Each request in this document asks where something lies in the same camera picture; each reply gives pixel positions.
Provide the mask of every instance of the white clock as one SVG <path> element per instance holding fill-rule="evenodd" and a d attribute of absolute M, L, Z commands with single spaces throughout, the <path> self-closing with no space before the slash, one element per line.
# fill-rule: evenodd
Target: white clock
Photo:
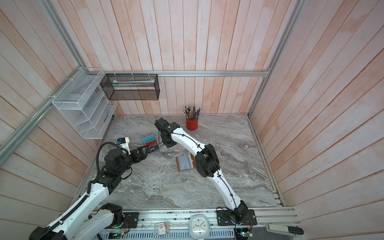
<path fill-rule="evenodd" d="M 188 223 L 189 235 L 193 239 L 205 239 L 211 231 L 208 218 L 203 214 L 193 215 Z"/>

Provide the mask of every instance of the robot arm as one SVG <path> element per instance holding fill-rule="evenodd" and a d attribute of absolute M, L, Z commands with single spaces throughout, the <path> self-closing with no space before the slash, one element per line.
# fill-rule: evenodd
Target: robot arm
<path fill-rule="evenodd" d="M 167 148 L 179 143 L 195 156 L 197 171 L 213 183 L 223 197 L 227 208 L 232 211 L 231 219 L 239 224 L 248 207 L 223 176 L 214 147 L 211 144 L 204 145 L 195 140 L 175 122 L 168 123 L 160 118 L 156 120 L 155 126 L 160 131 L 160 136 Z"/>
<path fill-rule="evenodd" d="M 105 156 L 105 166 L 96 178 L 88 183 L 87 191 L 56 220 L 46 228 L 37 227 L 30 235 L 30 240 L 82 240 L 91 239 L 102 229 L 120 227 L 123 223 L 122 208 L 115 204 L 105 204 L 98 213 L 80 227 L 84 219 L 104 200 L 121 182 L 121 176 L 134 163 L 147 157 L 147 146 L 138 147 L 129 152 L 126 148 L 128 138 L 118 139 L 117 143 L 108 142 L 118 148 L 112 149 Z"/>

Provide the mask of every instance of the pencil holder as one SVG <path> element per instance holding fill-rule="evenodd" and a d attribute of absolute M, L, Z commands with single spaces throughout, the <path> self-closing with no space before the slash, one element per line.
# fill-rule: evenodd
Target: pencil holder
<path fill-rule="evenodd" d="M 194 131 L 197 129 L 197 126 L 199 124 L 199 119 L 196 120 L 189 120 L 188 118 L 185 118 L 187 120 L 187 129 L 190 131 Z"/>

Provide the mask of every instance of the label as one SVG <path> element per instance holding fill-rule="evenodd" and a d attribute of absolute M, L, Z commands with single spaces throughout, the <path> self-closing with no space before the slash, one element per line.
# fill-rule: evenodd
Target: label
<path fill-rule="evenodd" d="M 159 223 L 159 235 L 164 235 L 166 234 L 166 222 Z"/>

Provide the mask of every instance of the gray marble surface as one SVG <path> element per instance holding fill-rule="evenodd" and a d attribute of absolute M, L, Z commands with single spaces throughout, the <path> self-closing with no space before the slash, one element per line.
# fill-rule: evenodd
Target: gray marble surface
<path fill-rule="evenodd" d="M 116 142 L 117 138 L 128 136 L 130 149 L 142 146 L 141 139 L 145 135 L 157 134 L 154 122 L 160 117 L 118 116 L 113 119 L 105 141 Z M 276 205 L 246 116 L 202 115 L 195 131 L 187 130 L 184 116 L 163 118 L 177 122 L 192 137 L 215 147 L 225 178 L 249 207 Z M 100 166 L 104 165 L 104 156 L 112 148 L 109 145 L 103 147 Z M 122 180 L 97 208 L 107 202 L 121 205 L 123 209 L 224 207 L 224 200 L 216 188 L 196 169 L 177 171 L 175 158 L 186 154 L 187 150 L 179 144 L 169 149 L 161 147 L 160 151 L 134 164 L 132 175 Z M 95 176 L 96 165 L 93 165 L 87 181 Z"/>

